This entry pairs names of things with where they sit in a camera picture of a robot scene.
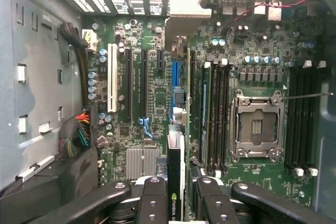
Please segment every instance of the wire bundle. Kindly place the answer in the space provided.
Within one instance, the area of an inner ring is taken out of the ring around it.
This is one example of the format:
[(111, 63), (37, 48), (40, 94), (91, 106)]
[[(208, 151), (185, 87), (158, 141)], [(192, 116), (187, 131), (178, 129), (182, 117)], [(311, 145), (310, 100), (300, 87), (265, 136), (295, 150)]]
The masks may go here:
[(234, 18), (232, 20), (232, 22), (236, 22), (237, 20), (239, 20), (241, 17), (243, 17), (245, 14), (251, 12), (254, 8), (258, 7), (258, 6), (261, 6), (261, 5), (264, 5), (266, 7), (272, 7), (272, 8), (291, 8), (291, 7), (294, 7), (294, 6), (297, 6), (297, 5), (300, 5), (302, 4), (303, 2), (305, 2), (306, 0), (300, 0), (299, 2), (295, 3), (295, 4), (290, 4), (290, 5), (271, 5), (271, 4), (266, 4), (266, 3), (260, 3), (260, 4), (257, 4), (255, 5), (254, 7), (252, 7), (251, 9), (248, 9), (246, 11), (244, 11), (242, 14), (238, 15), (236, 18)]
[(75, 157), (77, 155), (77, 149), (68, 137), (62, 137), (59, 140), (58, 149), (61, 154), (66, 153), (68, 157)]
[(89, 147), (89, 133), (86, 130), (87, 126), (90, 124), (89, 115), (84, 112), (83, 114), (76, 116), (76, 119), (79, 121), (79, 127), (77, 129), (78, 138), (83, 146)]

